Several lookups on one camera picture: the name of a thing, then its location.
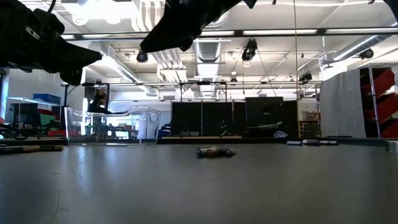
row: cable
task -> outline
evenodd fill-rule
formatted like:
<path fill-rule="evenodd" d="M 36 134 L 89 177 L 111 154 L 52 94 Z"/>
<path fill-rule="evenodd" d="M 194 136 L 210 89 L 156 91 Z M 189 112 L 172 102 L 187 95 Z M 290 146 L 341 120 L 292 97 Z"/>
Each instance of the cable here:
<path fill-rule="evenodd" d="M 298 137 L 301 138 L 301 129 L 300 129 L 300 116 L 299 116 L 299 60 L 297 54 L 297 14 L 296 14 L 296 0 L 293 0 L 293 8 L 294 8 L 294 32 L 295 32 L 295 43 L 296 43 L 296 96 L 297 96 L 297 126 L 298 126 Z"/>
<path fill-rule="evenodd" d="M 50 7 L 49 7 L 49 9 L 48 9 L 47 12 L 52 12 L 52 10 L 54 9 L 55 2 L 56 2 L 56 1 L 57 1 L 57 0 L 52 0 L 52 1 L 51 1 L 51 5 L 50 5 Z"/>
<path fill-rule="evenodd" d="M 272 86 L 271 79 L 270 79 L 269 76 L 268 76 L 266 66 L 264 65 L 264 62 L 262 61 L 261 54 L 260 54 L 260 51 L 259 51 L 258 48 L 257 48 L 257 53 L 259 54 L 262 67 L 263 67 L 263 69 L 264 69 L 264 71 L 265 71 L 265 73 L 266 73 L 266 76 L 267 76 L 267 78 L 268 78 L 269 84 L 271 85 L 271 89 L 272 89 L 272 91 L 274 92 L 275 96 L 278 97 L 278 95 L 276 94 L 276 92 L 275 92 L 275 90 L 274 90 L 274 87 Z"/>

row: ceiling light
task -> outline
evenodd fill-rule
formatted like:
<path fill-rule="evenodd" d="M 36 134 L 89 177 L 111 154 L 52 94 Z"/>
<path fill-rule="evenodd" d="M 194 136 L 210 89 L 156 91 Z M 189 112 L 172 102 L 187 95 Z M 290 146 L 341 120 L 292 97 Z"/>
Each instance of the ceiling light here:
<path fill-rule="evenodd" d="M 232 42 L 231 39 L 217 39 L 217 40 L 211 40 L 211 39 L 196 39 L 194 40 L 196 43 L 225 43 L 225 42 Z"/>
<path fill-rule="evenodd" d="M 297 34 L 316 34 L 316 29 L 297 30 Z M 245 30 L 243 35 L 294 35 L 296 30 Z"/>
<path fill-rule="evenodd" d="M 228 85 L 242 85 L 243 82 L 228 82 L 227 84 Z"/>
<path fill-rule="evenodd" d="M 201 37 L 211 37 L 211 36 L 231 36 L 234 35 L 235 31 L 230 30 L 217 30 L 217 31 L 203 31 Z"/>
<path fill-rule="evenodd" d="M 61 35 L 64 40 L 73 40 L 75 39 L 74 35 Z"/>
<path fill-rule="evenodd" d="M 390 33 L 398 32 L 398 27 L 388 28 L 355 28 L 355 29 L 328 29 L 326 34 L 366 34 L 366 33 Z"/>
<path fill-rule="evenodd" d="M 180 85 L 180 84 L 179 84 L 179 83 L 138 83 L 138 85 L 145 85 L 145 86 L 147 86 L 147 85 L 149 85 L 149 86 L 152 86 L 152 85 L 166 86 L 166 85 Z"/>

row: air duct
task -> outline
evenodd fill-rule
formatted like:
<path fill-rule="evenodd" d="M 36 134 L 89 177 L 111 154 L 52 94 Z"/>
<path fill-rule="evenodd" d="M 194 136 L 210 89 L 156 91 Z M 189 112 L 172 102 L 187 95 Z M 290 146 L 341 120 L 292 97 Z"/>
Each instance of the air duct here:
<path fill-rule="evenodd" d="M 206 26 L 205 30 L 225 29 L 228 17 L 229 12 L 224 13 L 217 21 Z M 221 43 L 219 39 L 215 39 L 215 42 L 194 42 L 193 49 L 198 62 L 198 76 L 205 80 L 213 81 L 214 77 L 218 74 L 220 66 L 218 62 L 221 60 Z M 200 87 L 202 95 L 206 97 L 213 96 L 214 89 L 213 85 L 203 85 Z"/>
<path fill-rule="evenodd" d="M 352 44 L 349 44 L 347 47 L 337 51 L 333 55 L 333 60 L 334 62 L 338 61 L 343 61 L 346 59 L 349 59 L 352 56 L 358 55 L 365 50 L 380 44 L 381 42 L 387 40 L 388 38 L 392 37 L 393 35 L 373 35 L 371 37 L 362 37 L 358 39 L 357 41 L 353 42 Z"/>
<path fill-rule="evenodd" d="M 108 47 L 104 47 L 102 45 L 94 47 L 101 49 L 100 53 L 103 56 L 102 62 L 105 63 L 109 68 L 112 68 L 121 76 L 126 77 L 133 83 L 140 82 L 138 76 L 133 71 L 128 69 L 128 66 L 125 63 L 120 62 L 118 59 L 116 59 L 116 52 L 110 45 Z M 159 96 L 159 91 L 155 88 L 144 85 L 140 85 L 139 88 L 144 90 L 147 96 Z"/>

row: person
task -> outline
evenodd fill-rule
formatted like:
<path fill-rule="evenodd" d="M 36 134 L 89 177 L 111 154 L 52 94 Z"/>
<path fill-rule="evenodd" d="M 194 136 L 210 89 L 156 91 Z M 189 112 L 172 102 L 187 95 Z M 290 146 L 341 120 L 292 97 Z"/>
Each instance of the person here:
<path fill-rule="evenodd" d="M 94 100 L 88 105 L 87 112 L 90 113 L 102 113 L 102 114 L 124 114 L 126 111 L 123 112 L 110 112 L 106 108 L 103 108 L 101 106 L 106 104 L 106 93 L 104 88 L 100 88 L 99 90 L 96 90 Z M 106 125 L 106 118 L 102 116 L 94 116 L 93 117 L 93 127 L 88 126 L 88 130 L 86 133 L 90 133 L 89 131 L 91 128 L 94 129 L 94 133 L 97 135 L 97 138 L 105 138 L 105 135 L 108 131 L 111 131 L 111 128 Z"/>
<path fill-rule="evenodd" d="M 87 112 L 90 113 L 103 113 L 103 114 L 113 114 L 107 109 L 101 107 L 106 104 L 106 93 L 104 88 L 96 90 L 94 100 L 88 105 Z"/>

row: red shelf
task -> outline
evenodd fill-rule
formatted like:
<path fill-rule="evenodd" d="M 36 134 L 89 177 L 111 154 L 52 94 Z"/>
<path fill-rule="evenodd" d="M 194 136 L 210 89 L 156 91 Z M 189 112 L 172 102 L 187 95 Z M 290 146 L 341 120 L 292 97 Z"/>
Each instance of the red shelf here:
<path fill-rule="evenodd" d="M 398 98 L 396 94 L 390 94 L 385 97 L 382 102 L 377 103 L 377 113 L 379 115 L 379 123 L 382 124 L 389 119 L 395 112 L 398 111 Z M 366 110 L 365 116 L 368 119 L 375 118 L 374 109 Z"/>
<path fill-rule="evenodd" d="M 394 72 L 392 72 L 391 69 L 388 69 L 373 80 L 376 98 L 381 96 L 393 85 L 395 85 L 394 75 L 395 75 Z M 370 95 L 372 92 L 371 84 L 368 83 L 366 85 L 361 86 L 361 92 L 363 95 Z"/>
<path fill-rule="evenodd" d="M 398 138 L 398 121 L 395 121 L 381 133 L 382 138 Z"/>

